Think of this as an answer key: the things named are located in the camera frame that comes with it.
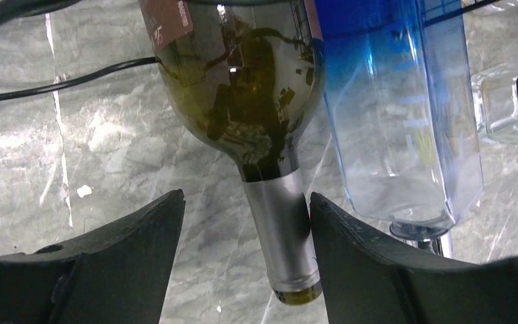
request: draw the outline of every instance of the glass bottle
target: glass bottle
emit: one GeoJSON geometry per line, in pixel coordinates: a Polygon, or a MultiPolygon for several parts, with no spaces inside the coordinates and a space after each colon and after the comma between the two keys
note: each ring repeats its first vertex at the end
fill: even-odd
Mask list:
{"type": "Polygon", "coordinates": [[[297,159],[326,80],[309,4],[140,1],[172,108],[237,164],[269,282],[286,304],[321,293],[297,159]]]}
{"type": "Polygon", "coordinates": [[[480,137],[518,144],[518,6],[491,16],[472,17],[468,27],[480,137]]]}
{"type": "Polygon", "coordinates": [[[460,1],[316,1],[343,181],[406,240],[446,233],[483,188],[460,1]]]}

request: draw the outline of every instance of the bottle neck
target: bottle neck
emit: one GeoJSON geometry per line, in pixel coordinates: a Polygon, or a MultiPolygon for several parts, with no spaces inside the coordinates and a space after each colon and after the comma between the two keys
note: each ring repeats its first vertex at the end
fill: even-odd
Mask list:
{"type": "Polygon", "coordinates": [[[238,163],[239,174],[244,182],[274,180],[299,169],[299,159],[294,145],[285,147],[276,156],[267,156],[257,163],[238,163]]]}
{"type": "Polygon", "coordinates": [[[243,187],[273,290],[303,292],[314,287],[320,278],[301,172],[244,182],[243,187]]]}

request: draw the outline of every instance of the marble surface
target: marble surface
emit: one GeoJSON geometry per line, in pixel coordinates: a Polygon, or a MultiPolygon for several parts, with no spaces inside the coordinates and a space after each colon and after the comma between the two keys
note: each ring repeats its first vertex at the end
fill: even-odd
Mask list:
{"type": "MultiPolygon", "coordinates": [[[[137,1],[83,1],[0,27],[0,92],[149,55],[137,1]]],[[[481,149],[485,192],[453,230],[455,257],[475,263],[518,254],[518,146],[481,149]]],[[[299,158],[305,191],[351,211],[322,105],[299,158]]],[[[181,126],[155,66],[0,103],[0,254],[83,234],[176,188],[185,223],[161,323],[328,323],[324,298],[275,299],[235,164],[181,126]]]]}

